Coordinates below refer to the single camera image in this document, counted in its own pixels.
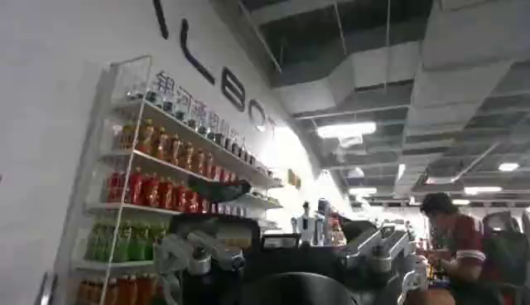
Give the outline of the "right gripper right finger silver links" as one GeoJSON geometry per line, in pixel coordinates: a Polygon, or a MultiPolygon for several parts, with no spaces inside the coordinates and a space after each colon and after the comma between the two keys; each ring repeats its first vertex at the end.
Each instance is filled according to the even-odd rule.
{"type": "Polygon", "coordinates": [[[371,228],[348,241],[341,248],[341,271],[358,269],[373,274],[393,271],[410,272],[415,269],[416,256],[413,242],[403,229],[394,229],[389,235],[383,229],[371,228]]]}

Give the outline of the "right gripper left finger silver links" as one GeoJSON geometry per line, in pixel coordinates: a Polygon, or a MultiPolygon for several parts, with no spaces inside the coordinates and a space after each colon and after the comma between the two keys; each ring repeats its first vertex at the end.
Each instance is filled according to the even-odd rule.
{"type": "Polygon", "coordinates": [[[216,263],[223,271],[238,272],[245,258],[240,248],[207,235],[201,230],[166,235],[155,245],[155,269],[159,274],[186,271],[192,276],[204,276],[216,263]]]}

